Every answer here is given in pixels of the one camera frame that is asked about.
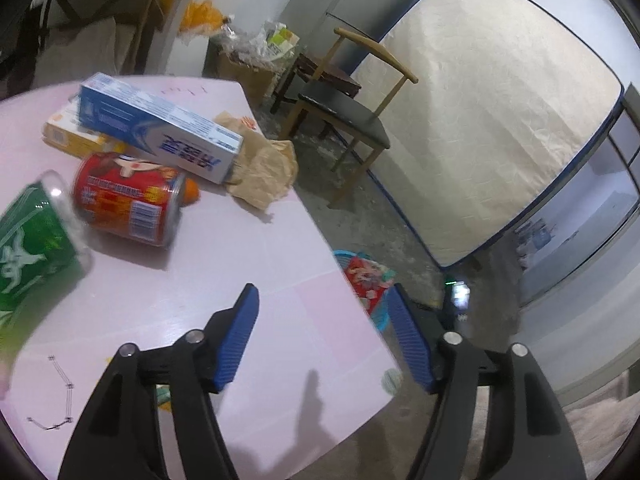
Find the brown paper napkin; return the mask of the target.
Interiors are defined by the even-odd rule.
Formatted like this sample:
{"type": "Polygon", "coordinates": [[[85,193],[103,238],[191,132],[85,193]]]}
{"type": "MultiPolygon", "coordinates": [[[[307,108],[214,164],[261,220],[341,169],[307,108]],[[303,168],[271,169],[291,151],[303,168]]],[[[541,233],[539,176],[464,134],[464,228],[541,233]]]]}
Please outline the brown paper napkin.
{"type": "Polygon", "coordinates": [[[242,136],[242,145],[226,179],[227,191],[260,211],[283,198],[297,178],[298,163],[291,141],[267,139],[248,116],[222,112],[216,124],[242,136]]]}

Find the green plastic bottle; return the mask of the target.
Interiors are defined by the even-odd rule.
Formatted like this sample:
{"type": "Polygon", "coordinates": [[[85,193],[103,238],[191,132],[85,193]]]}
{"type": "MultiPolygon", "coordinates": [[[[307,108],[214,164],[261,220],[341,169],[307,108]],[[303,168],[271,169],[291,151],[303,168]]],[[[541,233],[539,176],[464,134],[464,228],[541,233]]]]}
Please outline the green plastic bottle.
{"type": "Polygon", "coordinates": [[[88,273],[88,230],[63,178],[49,170],[1,216],[1,359],[11,361],[88,273]]]}

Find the cardboard box with trash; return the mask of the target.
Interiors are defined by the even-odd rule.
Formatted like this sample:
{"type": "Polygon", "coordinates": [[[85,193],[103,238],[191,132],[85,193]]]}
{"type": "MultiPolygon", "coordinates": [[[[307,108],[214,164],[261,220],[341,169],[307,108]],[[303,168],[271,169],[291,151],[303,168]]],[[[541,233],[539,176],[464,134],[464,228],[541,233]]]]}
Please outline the cardboard box with trash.
{"type": "Polygon", "coordinates": [[[299,54],[298,42],[283,23],[266,21],[250,35],[226,21],[209,38],[203,75],[237,82],[250,105],[259,106],[299,54]]]}

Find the red snack bag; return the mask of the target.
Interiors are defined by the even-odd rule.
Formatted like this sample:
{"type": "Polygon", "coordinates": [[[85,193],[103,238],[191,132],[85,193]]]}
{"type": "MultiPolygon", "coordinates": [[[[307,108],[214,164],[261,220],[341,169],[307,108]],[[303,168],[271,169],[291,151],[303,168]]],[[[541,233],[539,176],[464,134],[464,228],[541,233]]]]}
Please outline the red snack bag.
{"type": "Polygon", "coordinates": [[[369,314],[376,309],[386,290],[394,284],[396,276],[395,271],[388,266],[363,256],[350,258],[344,273],[369,314]]]}

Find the white mattress blue trim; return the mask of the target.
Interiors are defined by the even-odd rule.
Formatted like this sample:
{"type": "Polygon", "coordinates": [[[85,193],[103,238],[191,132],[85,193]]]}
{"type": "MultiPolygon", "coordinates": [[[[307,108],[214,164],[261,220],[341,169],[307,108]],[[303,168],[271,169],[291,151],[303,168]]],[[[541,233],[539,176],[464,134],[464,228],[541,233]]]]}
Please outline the white mattress blue trim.
{"type": "Polygon", "coordinates": [[[576,162],[623,92],[599,55],[530,0],[421,0],[384,46],[416,74],[356,70],[390,148],[373,170],[446,268],[510,226],[576,162]]]}

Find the blue trash basket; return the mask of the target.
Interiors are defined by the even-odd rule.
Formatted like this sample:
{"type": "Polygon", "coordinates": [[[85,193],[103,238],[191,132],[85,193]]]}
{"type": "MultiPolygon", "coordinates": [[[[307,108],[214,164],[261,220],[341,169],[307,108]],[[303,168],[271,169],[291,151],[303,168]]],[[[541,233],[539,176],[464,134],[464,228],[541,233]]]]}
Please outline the blue trash basket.
{"type": "Polygon", "coordinates": [[[363,252],[334,250],[333,255],[370,320],[383,333],[390,322],[385,296],[396,272],[363,252]]]}

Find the blue white toothpaste box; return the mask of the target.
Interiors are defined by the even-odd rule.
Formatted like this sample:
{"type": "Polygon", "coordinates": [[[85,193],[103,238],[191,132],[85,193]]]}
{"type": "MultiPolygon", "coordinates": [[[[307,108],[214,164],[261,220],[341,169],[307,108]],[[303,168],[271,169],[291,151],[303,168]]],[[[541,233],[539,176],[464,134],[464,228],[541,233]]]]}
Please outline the blue white toothpaste box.
{"type": "Polygon", "coordinates": [[[97,73],[79,90],[82,126],[215,184],[228,177],[243,138],[128,82],[97,73]]]}

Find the wooden chair black seat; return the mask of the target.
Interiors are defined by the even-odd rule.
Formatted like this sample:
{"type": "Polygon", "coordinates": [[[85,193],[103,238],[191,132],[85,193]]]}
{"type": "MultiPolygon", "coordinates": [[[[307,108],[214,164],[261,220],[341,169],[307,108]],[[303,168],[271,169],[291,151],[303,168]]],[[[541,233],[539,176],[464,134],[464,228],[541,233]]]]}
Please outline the wooden chair black seat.
{"type": "Polygon", "coordinates": [[[337,40],[321,59],[318,67],[312,73],[310,81],[298,92],[297,101],[290,111],[290,114],[286,116],[279,134],[279,140],[282,141],[292,138],[308,114],[316,115],[335,129],[347,132],[352,137],[352,140],[343,154],[341,154],[341,157],[335,162],[332,171],[337,170],[341,163],[344,162],[346,156],[351,153],[359,143],[366,144],[371,149],[371,153],[366,160],[333,195],[332,200],[328,203],[329,208],[334,208],[369,170],[372,164],[378,159],[378,156],[390,149],[390,139],[380,119],[380,115],[407,81],[410,81],[412,84],[419,82],[419,78],[409,70],[408,67],[399,62],[382,44],[361,35],[359,32],[352,32],[343,27],[334,29],[334,34],[337,36],[337,40]],[[378,58],[401,74],[400,79],[393,86],[392,90],[386,94],[386,97],[382,99],[375,110],[369,110],[354,98],[335,89],[332,84],[321,80],[321,75],[326,69],[326,66],[332,61],[335,53],[345,40],[349,40],[357,46],[362,47],[370,55],[378,58]]]}

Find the yellow white small box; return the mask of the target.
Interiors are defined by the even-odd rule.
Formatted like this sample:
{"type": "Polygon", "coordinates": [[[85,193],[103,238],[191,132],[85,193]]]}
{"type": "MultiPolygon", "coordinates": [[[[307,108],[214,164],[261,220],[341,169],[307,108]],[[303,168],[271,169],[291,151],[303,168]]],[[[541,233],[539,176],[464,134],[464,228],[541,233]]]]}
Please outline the yellow white small box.
{"type": "Polygon", "coordinates": [[[58,150],[78,158],[94,153],[122,154],[122,141],[82,126],[78,118],[79,98],[74,96],[54,113],[43,127],[43,141],[58,150]]]}

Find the red drink can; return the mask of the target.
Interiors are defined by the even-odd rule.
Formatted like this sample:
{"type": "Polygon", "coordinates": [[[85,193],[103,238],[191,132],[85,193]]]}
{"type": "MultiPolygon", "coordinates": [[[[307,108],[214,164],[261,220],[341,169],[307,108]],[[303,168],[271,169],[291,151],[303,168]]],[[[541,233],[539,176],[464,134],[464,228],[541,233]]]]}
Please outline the red drink can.
{"type": "Polygon", "coordinates": [[[185,192],[186,175],[174,167],[115,152],[96,153],[77,171],[73,201],[89,226],[166,248],[175,237],[185,192]]]}

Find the yellow plastic bag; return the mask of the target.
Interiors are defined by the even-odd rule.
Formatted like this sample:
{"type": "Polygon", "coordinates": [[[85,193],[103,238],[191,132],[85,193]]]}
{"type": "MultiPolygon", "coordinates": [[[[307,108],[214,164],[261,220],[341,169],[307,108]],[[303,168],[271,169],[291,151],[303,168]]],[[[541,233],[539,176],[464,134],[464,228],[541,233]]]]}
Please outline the yellow plastic bag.
{"type": "Polygon", "coordinates": [[[180,26],[180,35],[213,36],[227,23],[212,0],[191,1],[184,11],[180,26]]]}

